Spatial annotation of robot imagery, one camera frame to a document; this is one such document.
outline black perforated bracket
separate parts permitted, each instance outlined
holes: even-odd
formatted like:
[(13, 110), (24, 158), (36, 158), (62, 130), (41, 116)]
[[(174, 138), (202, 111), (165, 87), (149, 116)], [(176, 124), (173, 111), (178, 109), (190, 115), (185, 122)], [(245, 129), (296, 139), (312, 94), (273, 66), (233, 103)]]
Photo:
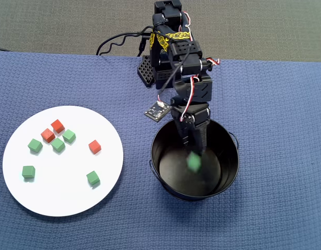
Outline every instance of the black perforated bracket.
[(143, 56), (142, 62), (138, 66), (137, 73), (146, 87), (151, 87), (155, 82), (153, 77), (152, 66), (150, 64), (150, 56)]

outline yellow tape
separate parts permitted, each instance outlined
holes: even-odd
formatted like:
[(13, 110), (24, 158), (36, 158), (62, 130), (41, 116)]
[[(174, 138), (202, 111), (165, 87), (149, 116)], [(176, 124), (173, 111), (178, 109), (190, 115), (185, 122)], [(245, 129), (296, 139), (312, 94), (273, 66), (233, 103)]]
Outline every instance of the yellow tape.
[(170, 38), (173, 39), (189, 39), (190, 38), (190, 33), (189, 32), (178, 32), (178, 33), (170, 33), (166, 34)]
[(168, 43), (169, 39), (168, 38), (164, 38), (161, 35), (157, 35), (157, 38), (158, 38), (159, 44), (163, 47), (164, 51), (167, 52), (167, 48), (169, 47), (169, 43)]
[(152, 33), (150, 36), (150, 49), (152, 48), (153, 43), (155, 42), (155, 34)]
[[(190, 33), (189, 32), (177, 32), (177, 33), (168, 33), (166, 36), (173, 38), (173, 39), (189, 39)], [(159, 44), (163, 47), (163, 49), (167, 52), (167, 49), (169, 47), (169, 39), (167, 37), (163, 37), (161, 35), (157, 35), (157, 39)]]

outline gray floor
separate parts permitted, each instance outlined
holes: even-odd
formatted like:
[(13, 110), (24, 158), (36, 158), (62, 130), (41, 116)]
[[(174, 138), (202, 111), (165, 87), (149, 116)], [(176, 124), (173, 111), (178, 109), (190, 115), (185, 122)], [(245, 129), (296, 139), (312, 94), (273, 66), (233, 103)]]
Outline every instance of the gray floor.
[[(0, 0), (0, 47), (95, 54), (117, 33), (152, 24), (153, 0)], [(321, 61), (321, 0), (182, 0), (204, 55)], [(139, 39), (111, 55), (135, 56)]]

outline green cube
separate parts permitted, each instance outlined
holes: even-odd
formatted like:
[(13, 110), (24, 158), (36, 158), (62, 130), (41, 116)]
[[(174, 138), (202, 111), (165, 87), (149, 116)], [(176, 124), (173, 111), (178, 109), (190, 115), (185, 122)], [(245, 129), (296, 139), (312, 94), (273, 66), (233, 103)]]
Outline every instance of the green cube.
[(201, 167), (201, 157), (191, 151), (187, 158), (187, 166), (192, 172), (197, 173)]
[(35, 168), (33, 166), (24, 166), (22, 175), (24, 178), (34, 178)]
[(91, 173), (87, 174), (86, 176), (87, 176), (87, 179), (91, 185), (94, 185), (100, 181), (99, 177), (95, 171), (92, 171)]
[(53, 146), (53, 149), (55, 149), (57, 152), (61, 152), (66, 147), (65, 143), (59, 138), (56, 138), (52, 142), (52, 146)]
[(76, 139), (76, 134), (68, 129), (64, 134), (63, 138), (66, 142), (72, 143)]
[(32, 139), (31, 142), (29, 143), (28, 147), (30, 150), (38, 153), (40, 149), (42, 148), (42, 143), (37, 141), (36, 139)]

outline blue tablecloth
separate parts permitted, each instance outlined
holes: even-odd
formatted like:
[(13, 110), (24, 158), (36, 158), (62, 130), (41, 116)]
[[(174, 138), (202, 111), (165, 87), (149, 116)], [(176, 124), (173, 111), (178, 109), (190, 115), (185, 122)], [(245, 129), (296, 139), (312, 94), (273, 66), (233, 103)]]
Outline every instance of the blue tablecloth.
[[(0, 249), (321, 249), (321, 63), (223, 60), (212, 119), (240, 140), (240, 170), (220, 195), (189, 203), (149, 170), (159, 123), (140, 58), (0, 52)], [(163, 95), (169, 101), (174, 95)], [(5, 146), (35, 113), (77, 105), (123, 144), (120, 179), (98, 205), (52, 218), (22, 207), (2, 174)]]

